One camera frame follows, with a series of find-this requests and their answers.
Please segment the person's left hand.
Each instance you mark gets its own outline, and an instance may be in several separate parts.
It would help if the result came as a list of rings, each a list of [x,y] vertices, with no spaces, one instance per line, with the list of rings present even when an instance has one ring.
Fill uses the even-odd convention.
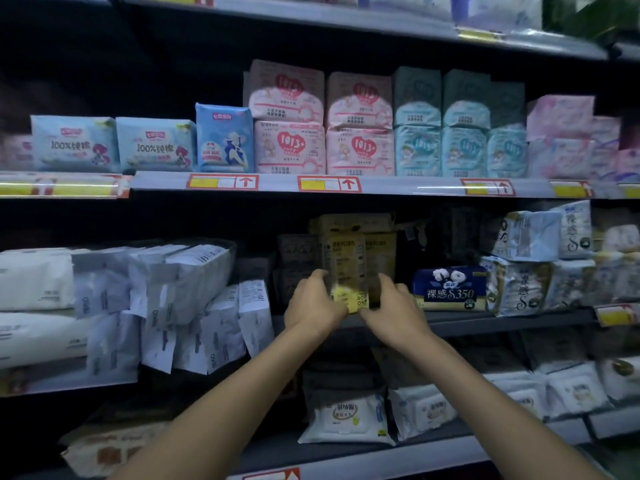
[[[300,329],[325,340],[338,328],[340,322],[324,320],[323,302],[331,298],[324,283],[327,274],[323,269],[316,269],[308,278],[300,280],[284,313],[285,331]]]

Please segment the person's right hand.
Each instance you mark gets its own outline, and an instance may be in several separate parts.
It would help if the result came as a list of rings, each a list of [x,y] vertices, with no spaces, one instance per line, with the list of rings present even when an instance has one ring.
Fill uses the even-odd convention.
[[[437,336],[431,331],[423,310],[404,284],[396,284],[383,274],[380,280],[380,307],[387,316],[385,331],[372,331],[386,346],[409,358],[432,346]]]

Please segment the yellow tall packet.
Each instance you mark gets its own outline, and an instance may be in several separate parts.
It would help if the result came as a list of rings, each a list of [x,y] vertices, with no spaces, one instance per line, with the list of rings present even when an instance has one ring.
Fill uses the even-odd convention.
[[[320,237],[325,283],[330,297],[348,307],[349,314],[369,308],[365,236],[333,232]]]

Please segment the person's right forearm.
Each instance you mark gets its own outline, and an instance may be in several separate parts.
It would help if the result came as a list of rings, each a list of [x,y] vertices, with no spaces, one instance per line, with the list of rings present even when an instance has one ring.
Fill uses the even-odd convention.
[[[453,405],[504,480],[608,480],[444,340],[418,333],[390,345]]]

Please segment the person's left forearm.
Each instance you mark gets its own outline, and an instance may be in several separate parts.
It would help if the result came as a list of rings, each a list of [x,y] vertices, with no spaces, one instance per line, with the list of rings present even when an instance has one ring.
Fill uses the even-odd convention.
[[[108,480],[225,480],[284,387],[322,341],[302,324],[284,332]]]

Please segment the dark grey packet stack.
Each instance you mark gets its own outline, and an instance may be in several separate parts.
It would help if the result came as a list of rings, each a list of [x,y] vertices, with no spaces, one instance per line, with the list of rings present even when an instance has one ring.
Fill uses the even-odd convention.
[[[321,267],[321,245],[313,234],[280,234],[277,236],[278,264],[273,272],[279,304],[292,298],[299,281]]]

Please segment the yellow dark packet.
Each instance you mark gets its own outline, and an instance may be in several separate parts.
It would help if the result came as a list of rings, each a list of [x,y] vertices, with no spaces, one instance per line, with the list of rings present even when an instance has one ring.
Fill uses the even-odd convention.
[[[379,274],[383,273],[391,279],[396,274],[397,234],[365,233],[365,252],[367,280],[370,286],[380,284]]]

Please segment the blue white tissue pack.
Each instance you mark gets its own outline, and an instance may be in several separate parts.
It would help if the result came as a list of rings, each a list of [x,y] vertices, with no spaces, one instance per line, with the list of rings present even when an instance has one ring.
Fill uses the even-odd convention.
[[[484,312],[486,277],[482,266],[453,266],[417,270],[411,293],[427,311]]]

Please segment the yellow flat packet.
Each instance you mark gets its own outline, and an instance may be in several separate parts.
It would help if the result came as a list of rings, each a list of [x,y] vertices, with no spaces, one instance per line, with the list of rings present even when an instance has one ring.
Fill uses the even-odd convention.
[[[394,230],[394,217],[389,213],[323,214],[308,222],[308,233],[324,235],[335,232],[388,233]]]

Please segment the white wipes packet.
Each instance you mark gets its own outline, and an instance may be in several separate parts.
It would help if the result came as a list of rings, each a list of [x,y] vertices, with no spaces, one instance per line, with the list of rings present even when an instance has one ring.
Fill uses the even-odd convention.
[[[388,399],[401,442],[458,417],[452,404],[433,384],[389,389]]]
[[[385,399],[375,390],[312,389],[306,402],[308,426],[299,444],[396,445],[388,428]]]
[[[493,372],[484,377],[538,419],[549,418],[547,383],[539,374],[530,371]]]
[[[546,375],[548,418],[556,420],[606,410],[611,402],[595,362],[585,362]]]
[[[596,369],[611,400],[640,400],[640,355],[607,358],[597,362]]]

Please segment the row of white slim packets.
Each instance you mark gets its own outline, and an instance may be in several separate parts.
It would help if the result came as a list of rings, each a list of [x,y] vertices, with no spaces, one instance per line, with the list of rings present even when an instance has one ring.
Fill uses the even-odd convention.
[[[142,364],[207,376],[265,350],[266,282],[235,271],[236,254],[222,239],[72,250],[76,315],[91,322],[87,374],[136,376]]]

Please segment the pink heart print packet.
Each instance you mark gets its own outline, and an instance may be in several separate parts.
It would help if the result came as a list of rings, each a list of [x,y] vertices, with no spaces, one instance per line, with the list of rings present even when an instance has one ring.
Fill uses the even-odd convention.
[[[330,128],[326,172],[334,176],[396,176],[394,133],[380,128]]]
[[[325,75],[320,70],[254,59],[248,96],[254,120],[324,122]]]
[[[326,83],[326,128],[393,128],[391,76],[332,72]]]
[[[255,171],[276,175],[325,175],[325,129],[319,123],[253,124]]]

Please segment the stack of white patterned packets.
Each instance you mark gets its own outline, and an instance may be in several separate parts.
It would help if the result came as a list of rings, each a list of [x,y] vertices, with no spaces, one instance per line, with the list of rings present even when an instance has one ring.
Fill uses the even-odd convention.
[[[640,301],[640,212],[628,208],[541,200],[486,212],[479,250],[498,317]]]

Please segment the blue packet with figure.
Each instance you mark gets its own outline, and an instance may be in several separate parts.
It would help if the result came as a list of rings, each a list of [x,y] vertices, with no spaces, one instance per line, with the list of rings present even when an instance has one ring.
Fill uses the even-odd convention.
[[[254,173],[253,116],[248,107],[195,104],[197,170]]]

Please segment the stack of teal packets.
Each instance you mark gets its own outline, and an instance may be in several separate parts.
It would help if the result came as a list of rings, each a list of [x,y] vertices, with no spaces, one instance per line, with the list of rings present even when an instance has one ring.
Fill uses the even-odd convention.
[[[392,91],[396,176],[526,176],[524,82],[401,66]]]

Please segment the light blue cotton packet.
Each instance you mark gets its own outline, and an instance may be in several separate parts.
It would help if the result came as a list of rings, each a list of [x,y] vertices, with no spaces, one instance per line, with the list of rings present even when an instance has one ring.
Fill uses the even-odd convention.
[[[31,115],[30,122],[36,171],[121,173],[114,118]]]
[[[117,117],[120,165],[127,171],[192,171],[196,124],[191,120]]]

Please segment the white orange packet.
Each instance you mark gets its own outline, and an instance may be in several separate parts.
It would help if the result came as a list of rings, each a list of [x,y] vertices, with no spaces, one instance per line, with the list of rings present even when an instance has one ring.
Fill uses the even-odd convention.
[[[108,477],[169,425],[170,420],[84,424],[60,437],[61,458],[80,478]]]

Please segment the stack of pink lilac packets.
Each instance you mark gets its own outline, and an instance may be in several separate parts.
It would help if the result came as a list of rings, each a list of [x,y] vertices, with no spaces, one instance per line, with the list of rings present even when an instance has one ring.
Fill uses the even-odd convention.
[[[527,178],[640,184],[640,110],[595,114],[595,96],[527,104]]]

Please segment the large white soft pack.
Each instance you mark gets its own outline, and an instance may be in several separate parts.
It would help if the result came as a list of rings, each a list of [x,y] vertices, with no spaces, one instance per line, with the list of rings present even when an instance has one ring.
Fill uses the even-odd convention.
[[[74,312],[0,312],[0,370],[85,357],[92,322]]]
[[[74,307],[73,252],[65,248],[0,253],[0,312]]]

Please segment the white blue packets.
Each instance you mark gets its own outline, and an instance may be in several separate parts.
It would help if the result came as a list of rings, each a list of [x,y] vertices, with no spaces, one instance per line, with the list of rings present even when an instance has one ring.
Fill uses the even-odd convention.
[[[358,6],[487,31],[542,30],[543,0],[358,0]]]

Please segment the pale pink packet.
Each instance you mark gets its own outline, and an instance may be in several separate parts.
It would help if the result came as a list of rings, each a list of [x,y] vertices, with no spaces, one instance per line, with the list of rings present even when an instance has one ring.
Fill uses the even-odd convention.
[[[0,171],[34,171],[32,136],[7,135],[0,145]]]

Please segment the green packet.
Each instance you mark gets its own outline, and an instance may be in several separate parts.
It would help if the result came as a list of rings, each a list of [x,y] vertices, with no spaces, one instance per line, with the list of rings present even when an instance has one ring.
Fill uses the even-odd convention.
[[[543,0],[542,27],[603,44],[640,41],[640,0]]]

